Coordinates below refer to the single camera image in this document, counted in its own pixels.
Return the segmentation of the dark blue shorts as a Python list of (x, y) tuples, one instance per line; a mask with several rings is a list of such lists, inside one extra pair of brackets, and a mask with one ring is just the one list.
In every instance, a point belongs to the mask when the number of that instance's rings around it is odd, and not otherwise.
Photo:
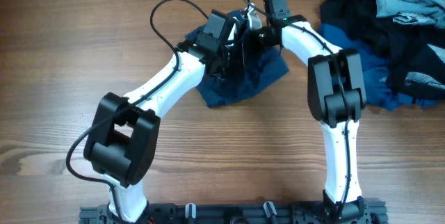
[[(177, 45), (179, 51), (197, 56), (205, 64), (204, 76), (196, 89), (209, 108), (233, 104), (259, 94), (283, 77), (289, 68), (278, 49), (258, 48), (249, 42), (248, 21), (241, 11), (224, 14), (212, 10), (207, 23), (185, 35)], [(240, 42), (245, 58), (241, 80), (218, 80), (208, 75), (209, 49), (229, 41)]]

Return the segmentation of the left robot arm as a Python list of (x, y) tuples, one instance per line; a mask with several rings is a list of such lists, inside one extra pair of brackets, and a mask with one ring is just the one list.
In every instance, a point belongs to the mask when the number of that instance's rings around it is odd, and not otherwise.
[(101, 98), (83, 150), (109, 188), (108, 204), (97, 208), (99, 223), (148, 220), (142, 180), (154, 160), (161, 119), (205, 76), (241, 64), (232, 54), (239, 29), (237, 18), (212, 10), (197, 35), (173, 47), (170, 62), (149, 81), (123, 96)]

